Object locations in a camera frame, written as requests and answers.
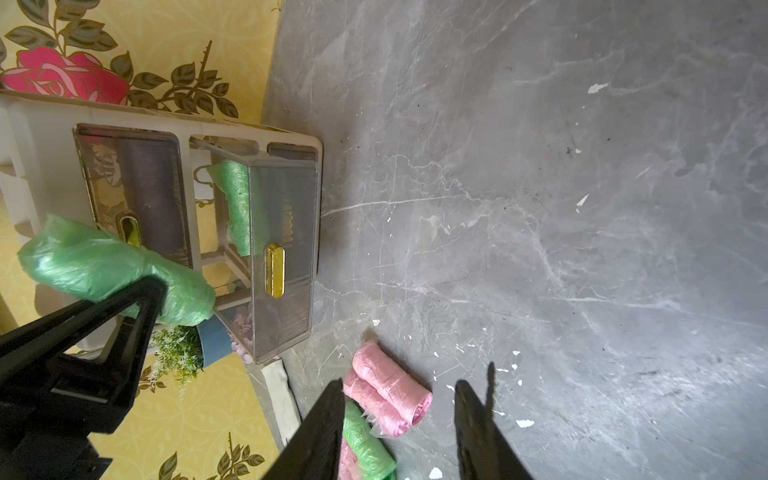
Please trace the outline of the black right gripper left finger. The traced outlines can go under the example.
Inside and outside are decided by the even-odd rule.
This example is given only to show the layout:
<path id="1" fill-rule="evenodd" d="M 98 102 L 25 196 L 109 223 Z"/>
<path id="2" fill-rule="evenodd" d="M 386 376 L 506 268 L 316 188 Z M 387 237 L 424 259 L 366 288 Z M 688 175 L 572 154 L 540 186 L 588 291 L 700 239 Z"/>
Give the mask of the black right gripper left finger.
<path id="1" fill-rule="evenodd" d="M 337 479 L 344 418 L 343 382 L 332 380 L 262 479 Z"/>

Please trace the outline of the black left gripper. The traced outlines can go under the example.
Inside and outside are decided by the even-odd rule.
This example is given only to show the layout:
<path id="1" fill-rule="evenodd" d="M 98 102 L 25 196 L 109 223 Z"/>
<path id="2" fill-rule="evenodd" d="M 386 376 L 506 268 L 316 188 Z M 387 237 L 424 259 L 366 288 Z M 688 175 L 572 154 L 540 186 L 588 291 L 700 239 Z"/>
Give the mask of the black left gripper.
<path id="1" fill-rule="evenodd" d="M 141 278 L 100 302 L 78 301 L 1 337 L 1 476 L 99 479 L 110 466 L 89 437 L 111 434 L 132 409 L 167 284 Z M 106 351 L 88 360 L 68 349 L 119 321 Z"/>

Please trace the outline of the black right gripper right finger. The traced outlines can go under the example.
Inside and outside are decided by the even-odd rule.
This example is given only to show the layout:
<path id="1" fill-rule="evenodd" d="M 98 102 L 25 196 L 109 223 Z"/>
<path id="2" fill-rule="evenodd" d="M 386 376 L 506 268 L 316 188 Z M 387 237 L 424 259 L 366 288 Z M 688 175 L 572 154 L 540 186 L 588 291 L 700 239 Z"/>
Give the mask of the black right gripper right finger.
<path id="1" fill-rule="evenodd" d="M 491 362 L 487 369 L 485 402 L 480 400 L 468 381 L 459 380 L 455 385 L 454 426 L 459 477 L 462 480 L 532 480 L 495 423 L 495 374 L 495 365 Z"/>

